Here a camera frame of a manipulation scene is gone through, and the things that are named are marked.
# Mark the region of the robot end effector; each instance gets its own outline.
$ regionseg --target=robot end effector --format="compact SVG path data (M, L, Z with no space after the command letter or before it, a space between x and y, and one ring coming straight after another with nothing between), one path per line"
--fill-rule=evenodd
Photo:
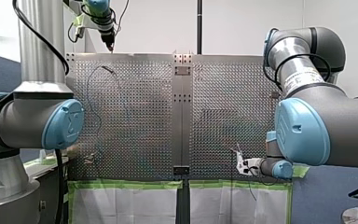
M81 5L81 14L76 17L73 25L76 27L76 37L82 38L86 28L98 30L101 34L101 40L109 51L113 51L117 31L114 24L116 23L116 13L109 7L109 0L85 0Z

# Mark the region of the black hose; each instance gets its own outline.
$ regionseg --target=black hose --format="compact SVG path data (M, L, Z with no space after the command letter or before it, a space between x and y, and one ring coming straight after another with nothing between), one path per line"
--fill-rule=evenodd
M58 206L57 206L57 212L55 217L55 224L61 223L62 218L62 209L63 209L63 182L64 182L64 176L63 176L63 164L62 164L62 154L59 149L55 149L56 157L57 157L57 167L58 167Z

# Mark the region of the robotic arm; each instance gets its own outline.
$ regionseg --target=robotic arm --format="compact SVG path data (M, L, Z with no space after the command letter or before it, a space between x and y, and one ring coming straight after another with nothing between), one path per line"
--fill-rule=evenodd
M80 11L73 25L76 27L75 40L82 38L86 28L98 30L101 40L105 43L109 51L113 51L115 38L118 31L115 31L116 13L109 6L110 0L83 0Z
M276 131L268 133L267 157L254 162L255 170L287 179L293 162L358 167L358 98L332 84L345 64L339 37L309 28L273 31L266 42L265 64L276 72L284 99Z

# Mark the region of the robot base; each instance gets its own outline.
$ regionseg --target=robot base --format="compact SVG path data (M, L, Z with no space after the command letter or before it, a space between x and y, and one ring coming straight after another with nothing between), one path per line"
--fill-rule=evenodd
M0 202L0 224L37 224L39 211L39 182L28 184L27 190Z

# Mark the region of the metal bracket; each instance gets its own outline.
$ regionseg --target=metal bracket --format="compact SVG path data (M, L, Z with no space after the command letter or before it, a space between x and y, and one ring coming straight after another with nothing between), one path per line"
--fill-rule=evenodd
M176 76L190 76L191 67L187 66L175 66Z
M173 166L174 175L189 175L190 167L189 166Z

